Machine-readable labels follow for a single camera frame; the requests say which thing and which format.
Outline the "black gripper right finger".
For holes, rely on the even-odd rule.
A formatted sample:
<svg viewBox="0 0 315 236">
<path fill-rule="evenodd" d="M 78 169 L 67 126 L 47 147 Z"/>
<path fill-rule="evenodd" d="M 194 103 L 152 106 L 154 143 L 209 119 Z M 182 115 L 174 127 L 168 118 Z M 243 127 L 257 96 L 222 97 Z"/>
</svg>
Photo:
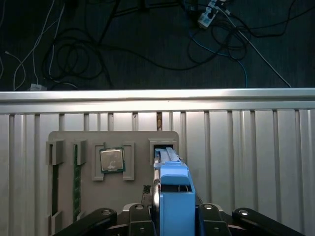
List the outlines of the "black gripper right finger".
<svg viewBox="0 0 315 236">
<path fill-rule="evenodd" d="M 253 209 L 241 207 L 229 215 L 216 204 L 205 203 L 196 208 L 198 236 L 301 236 Z"/>
</svg>

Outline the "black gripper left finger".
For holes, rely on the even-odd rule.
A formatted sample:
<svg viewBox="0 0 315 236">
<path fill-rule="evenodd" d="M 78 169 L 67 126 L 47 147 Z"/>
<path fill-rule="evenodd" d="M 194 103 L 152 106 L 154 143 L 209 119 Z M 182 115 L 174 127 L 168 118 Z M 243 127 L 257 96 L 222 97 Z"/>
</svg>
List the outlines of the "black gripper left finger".
<svg viewBox="0 0 315 236">
<path fill-rule="evenodd" d="M 147 205 L 132 203 L 124 206 L 120 214 L 110 208 L 99 208 L 55 235 L 154 236 L 155 224 Z"/>
</svg>

